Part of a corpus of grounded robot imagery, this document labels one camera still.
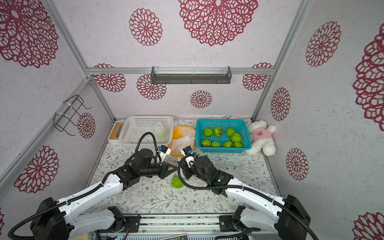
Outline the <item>white plastic basket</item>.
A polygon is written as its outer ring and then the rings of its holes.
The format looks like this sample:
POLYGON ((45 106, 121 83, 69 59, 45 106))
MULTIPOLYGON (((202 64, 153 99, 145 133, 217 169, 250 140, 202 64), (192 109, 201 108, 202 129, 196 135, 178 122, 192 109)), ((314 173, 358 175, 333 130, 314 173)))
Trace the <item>white plastic basket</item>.
POLYGON ((168 146, 172 141, 174 130, 174 118, 171 116, 131 116, 128 117, 121 130, 118 144, 130 148, 135 148, 141 136, 146 132, 155 135, 158 146, 168 146), (156 124, 161 123, 165 128, 165 137, 160 138, 156 135, 156 124))

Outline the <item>white box wooden lid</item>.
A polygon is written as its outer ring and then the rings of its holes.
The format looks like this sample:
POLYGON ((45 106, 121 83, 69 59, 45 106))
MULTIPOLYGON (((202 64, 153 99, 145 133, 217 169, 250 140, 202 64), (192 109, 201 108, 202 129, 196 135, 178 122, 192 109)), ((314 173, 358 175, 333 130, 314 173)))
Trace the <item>white box wooden lid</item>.
POLYGON ((124 126, 124 122, 116 122, 114 123, 112 130, 109 134, 108 141, 112 145, 118 145, 119 144, 119 137, 120 133, 122 131, 122 128, 124 126))

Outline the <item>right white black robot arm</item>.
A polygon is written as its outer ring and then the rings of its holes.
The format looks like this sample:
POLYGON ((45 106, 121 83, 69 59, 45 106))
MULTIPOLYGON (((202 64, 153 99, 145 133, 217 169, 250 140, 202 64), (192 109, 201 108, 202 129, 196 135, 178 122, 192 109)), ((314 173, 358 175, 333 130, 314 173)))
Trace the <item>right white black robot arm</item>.
POLYGON ((318 239, 310 228, 311 217, 292 195, 283 198, 252 188, 218 170, 207 156, 184 156, 177 172, 181 182, 190 189, 210 190, 251 206, 251 209, 239 208, 234 215, 235 221, 245 228, 271 231, 282 240, 305 240, 307 236, 318 239))

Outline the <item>green custard apple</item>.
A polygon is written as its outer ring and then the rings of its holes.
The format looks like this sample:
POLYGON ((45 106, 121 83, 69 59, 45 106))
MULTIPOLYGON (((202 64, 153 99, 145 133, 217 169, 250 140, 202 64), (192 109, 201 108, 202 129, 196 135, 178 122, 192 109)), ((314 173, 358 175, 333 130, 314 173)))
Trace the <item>green custard apple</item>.
POLYGON ((184 186, 184 184, 182 183, 182 181, 180 180, 180 178, 178 176, 174 176, 172 178, 172 187, 175 188, 175 189, 180 189, 184 186))
POLYGON ((240 142, 234 143, 235 148, 243 148, 243 144, 240 142))
POLYGON ((213 132, 214 132, 215 137, 218 137, 218 138, 220 138, 223 135, 222 127, 215 127, 213 132))
POLYGON ((228 128, 226 129, 226 135, 231 138, 233 134, 236 133, 236 130, 234 128, 228 128))
POLYGON ((211 146, 214 147, 214 148, 220 148, 221 144, 219 142, 217 142, 217 141, 214 141, 214 142, 212 142, 211 146))
POLYGON ((210 128, 205 128, 204 131, 203 131, 203 135, 206 138, 210 138, 213 134, 214 134, 214 131, 212 129, 210 129, 210 128))
POLYGON ((204 139, 201 142, 201 146, 202 147, 211 147, 212 146, 212 142, 210 140, 204 139))
POLYGON ((156 134, 156 137, 159 139, 164 139, 167 137, 167 131, 166 130, 156 130, 155 134, 156 134))
POLYGON ((234 133, 231 136, 231 141, 233 143, 241 143, 242 140, 243 140, 242 135, 240 135, 239 133, 234 133))

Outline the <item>teal plastic basket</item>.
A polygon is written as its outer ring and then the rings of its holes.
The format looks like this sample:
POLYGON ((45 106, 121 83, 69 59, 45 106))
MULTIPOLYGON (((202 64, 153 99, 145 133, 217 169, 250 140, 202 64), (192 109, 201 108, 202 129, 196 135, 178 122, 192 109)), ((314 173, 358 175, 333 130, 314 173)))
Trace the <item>teal plastic basket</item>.
POLYGON ((239 154, 242 153, 246 150, 249 150, 252 146, 251 143, 251 137, 248 132, 248 128, 246 125, 246 122, 244 120, 236 120, 236 119, 199 119, 197 120, 197 125, 196 125, 196 142, 197 142, 197 147, 204 153, 234 153, 234 154, 239 154), (203 135, 203 131, 205 128, 210 128, 214 130, 215 127, 222 127, 223 129, 223 135, 218 138, 215 137, 215 135, 212 135, 210 138, 206 138, 203 135), (226 135, 226 129, 228 128, 234 128, 236 130, 236 133, 239 133, 242 135, 242 144, 243 148, 235 148, 234 147, 225 147, 225 143, 231 142, 231 138, 229 138, 226 135), (211 142, 217 141, 221 144, 220 148, 214 148, 214 147, 202 147, 201 142, 202 140, 207 139, 210 140, 211 142))

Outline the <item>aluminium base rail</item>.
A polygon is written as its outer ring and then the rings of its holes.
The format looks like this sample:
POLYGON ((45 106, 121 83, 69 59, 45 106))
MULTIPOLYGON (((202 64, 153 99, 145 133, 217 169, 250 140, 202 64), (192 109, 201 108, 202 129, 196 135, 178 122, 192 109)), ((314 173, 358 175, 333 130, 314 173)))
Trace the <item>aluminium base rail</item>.
POLYGON ((122 230, 99 230, 94 240, 158 239, 187 234, 191 239, 213 239, 217 235, 233 235, 241 230, 230 226, 232 214, 127 214, 122 230))

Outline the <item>white foam net sleeve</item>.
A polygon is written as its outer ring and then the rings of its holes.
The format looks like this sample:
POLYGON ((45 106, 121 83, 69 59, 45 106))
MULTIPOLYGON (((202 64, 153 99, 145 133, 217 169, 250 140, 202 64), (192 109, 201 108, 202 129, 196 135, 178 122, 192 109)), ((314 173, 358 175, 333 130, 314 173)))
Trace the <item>white foam net sleeve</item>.
POLYGON ((156 123, 155 135, 158 139, 164 139, 167 137, 167 130, 165 129, 163 123, 161 122, 156 123))

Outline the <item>white teddy bear pink shirt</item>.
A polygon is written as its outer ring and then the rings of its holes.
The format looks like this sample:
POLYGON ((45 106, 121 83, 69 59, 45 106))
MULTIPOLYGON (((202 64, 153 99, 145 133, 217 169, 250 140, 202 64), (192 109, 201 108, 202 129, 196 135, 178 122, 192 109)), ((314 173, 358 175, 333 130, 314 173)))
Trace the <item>white teddy bear pink shirt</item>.
POLYGON ((267 125, 265 121, 255 121, 248 124, 248 132, 251 137, 252 146, 245 152, 248 155, 256 155, 263 151, 267 157, 273 156, 276 153, 275 142, 273 133, 277 127, 274 125, 267 125))

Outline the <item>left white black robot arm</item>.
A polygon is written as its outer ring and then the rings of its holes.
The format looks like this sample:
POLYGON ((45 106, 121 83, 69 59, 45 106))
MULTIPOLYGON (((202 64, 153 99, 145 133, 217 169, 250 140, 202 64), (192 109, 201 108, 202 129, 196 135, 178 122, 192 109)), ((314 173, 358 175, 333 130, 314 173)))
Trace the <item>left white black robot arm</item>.
POLYGON ((124 225, 124 216, 118 208, 109 207, 95 216, 87 215, 87 223, 82 225, 77 217, 85 210, 112 195, 118 195, 137 184, 142 177, 154 176, 164 179, 176 171, 176 167, 166 163, 165 158, 171 149, 154 143, 155 150, 140 149, 137 145, 132 156, 123 166, 106 173, 104 178, 71 196, 42 201, 37 212, 16 224, 8 232, 11 240, 69 240, 84 233, 83 229, 93 230, 113 228, 119 231, 124 225))

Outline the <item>floral table mat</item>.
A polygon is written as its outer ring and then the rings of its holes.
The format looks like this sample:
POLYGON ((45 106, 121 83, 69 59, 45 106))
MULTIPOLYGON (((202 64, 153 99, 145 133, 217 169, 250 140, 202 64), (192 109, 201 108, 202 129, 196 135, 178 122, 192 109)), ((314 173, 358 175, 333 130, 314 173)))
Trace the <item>floral table mat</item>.
MULTIPOLYGON (((207 153, 218 170, 227 172, 243 183, 267 194, 276 196, 277 191, 265 159, 261 153, 250 156, 246 153, 207 153)), ((86 210, 95 213, 116 206, 123 214, 202 214, 232 213, 242 202, 212 191, 176 189, 172 173, 161 180, 158 177, 141 178, 139 183, 108 197, 86 210)))

